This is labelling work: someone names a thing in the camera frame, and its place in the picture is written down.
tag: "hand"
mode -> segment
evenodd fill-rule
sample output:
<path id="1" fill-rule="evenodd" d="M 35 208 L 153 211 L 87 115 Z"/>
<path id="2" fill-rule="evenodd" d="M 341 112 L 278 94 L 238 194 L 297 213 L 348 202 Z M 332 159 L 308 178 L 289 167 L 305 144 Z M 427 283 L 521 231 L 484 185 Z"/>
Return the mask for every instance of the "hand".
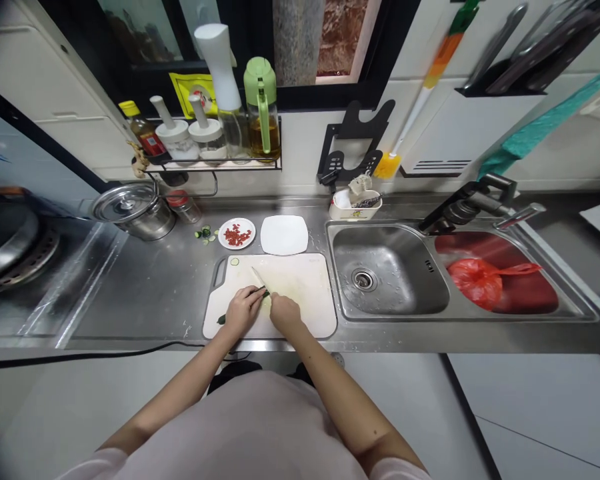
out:
<path id="1" fill-rule="evenodd" d="M 253 326 L 265 292 L 266 289 L 258 290 L 258 287 L 251 285 L 235 293 L 227 309 L 227 322 L 223 328 L 232 332 L 236 341 Z"/>
<path id="2" fill-rule="evenodd" d="M 271 294 L 271 322 L 287 340 L 298 327 L 304 327 L 300 306 L 288 297 Z"/>

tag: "seasoning bottle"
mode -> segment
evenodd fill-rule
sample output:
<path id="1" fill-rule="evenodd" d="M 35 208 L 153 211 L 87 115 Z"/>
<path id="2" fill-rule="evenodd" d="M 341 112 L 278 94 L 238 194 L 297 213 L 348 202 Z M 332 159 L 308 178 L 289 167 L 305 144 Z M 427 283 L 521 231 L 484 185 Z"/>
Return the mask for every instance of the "seasoning bottle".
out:
<path id="1" fill-rule="evenodd" d="M 140 109 L 136 107 L 134 101 L 118 103 L 122 112 L 131 120 L 129 125 L 133 134 L 138 138 L 140 145 L 150 156 L 160 155 L 167 151 L 165 146 L 158 138 L 153 124 L 140 114 Z"/>
<path id="2" fill-rule="evenodd" d="M 189 126 L 189 134 L 200 148 L 200 158 L 205 160 L 222 160 L 228 155 L 227 141 L 222 133 L 220 122 L 214 119 L 208 119 L 200 95 L 195 94 L 189 97 L 189 101 L 193 106 L 196 121 Z M 224 161 L 206 161 L 210 167 L 218 167 Z"/>
<path id="3" fill-rule="evenodd" d="M 174 120 L 167 110 L 165 101 L 160 95 L 150 99 L 162 122 L 155 129 L 170 156 L 174 160 L 197 160 L 200 149 L 189 134 L 189 124 L 185 120 Z M 178 163 L 182 167 L 190 167 L 189 163 Z"/>
<path id="4" fill-rule="evenodd" d="M 193 199 L 186 195 L 188 193 L 184 190 L 174 190 L 167 196 L 167 203 L 184 223 L 196 223 L 202 214 Z"/>
<path id="5" fill-rule="evenodd" d="M 254 57 L 247 62 L 244 75 L 249 110 L 251 154 L 261 163 L 280 158 L 280 129 L 276 107 L 275 73 L 266 58 Z"/>
<path id="6" fill-rule="evenodd" d="M 229 27 L 222 23 L 208 23 L 196 28 L 193 36 L 213 79 L 218 120 L 225 133 L 229 157 L 236 159 L 231 161 L 238 165 L 248 163 L 249 126 L 231 68 Z"/>

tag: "pink shirt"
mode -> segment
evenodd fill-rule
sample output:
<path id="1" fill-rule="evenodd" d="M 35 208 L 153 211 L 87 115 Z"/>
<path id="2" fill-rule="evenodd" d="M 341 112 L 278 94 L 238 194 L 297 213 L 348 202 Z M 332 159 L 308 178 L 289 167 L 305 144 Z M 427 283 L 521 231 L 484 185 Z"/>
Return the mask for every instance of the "pink shirt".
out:
<path id="1" fill-rule="evenodd" d="M 366 479 L 317 392 L 270 371 L 232 379 L 162 427 L 132 455 L 105 449 L 59 480 Z M 371 480 L 431 480 L 384 459 Z"/>

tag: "green towel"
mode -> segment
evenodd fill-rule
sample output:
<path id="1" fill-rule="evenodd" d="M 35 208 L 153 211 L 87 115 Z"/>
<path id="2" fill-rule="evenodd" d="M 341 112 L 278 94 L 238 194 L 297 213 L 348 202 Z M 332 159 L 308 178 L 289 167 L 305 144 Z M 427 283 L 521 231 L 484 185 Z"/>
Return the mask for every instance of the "green towel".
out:
<path id="1" fill-rule="evenodd" d="M 506 139 L 500 148 L 480 165 L 478 179 L 486 173 L 504 174 L 513 162 L 530 154 L 538 143 L 558 128 L 562 122 L 580 110 L 580 107 L 600 90 L 600 73 L 588 84 L 552 108 L 544 115 L 526 124 Z"/>

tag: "white cutting board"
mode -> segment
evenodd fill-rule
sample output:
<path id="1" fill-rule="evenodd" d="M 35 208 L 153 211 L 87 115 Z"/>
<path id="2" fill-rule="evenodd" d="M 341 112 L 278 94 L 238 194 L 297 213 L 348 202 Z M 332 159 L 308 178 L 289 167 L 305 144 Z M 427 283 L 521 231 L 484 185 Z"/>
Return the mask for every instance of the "white cutting board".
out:
<path id="1" fill-rule="evenodd" d="M 231 261 L 238 259 L 238 265 Z M 211 339 L 220 330 L 218 318 L 227 312 L 235 292 L 257 280 L 254 267 L 271 291 L 286 295 L 300 305 L 302 320 L 316 338 L 326 338 L 335 332 L 337 319 L 331 296 L 327 260 L 320 253 L 302 253 L 289 257 L 276 255 L 231 255 L 225 262 L 225 280 L 211 292 L 202 333 Z M 283 338 L 269 319 L 271 298 L 262 300 L 258 317 L 244 338 Z"/>

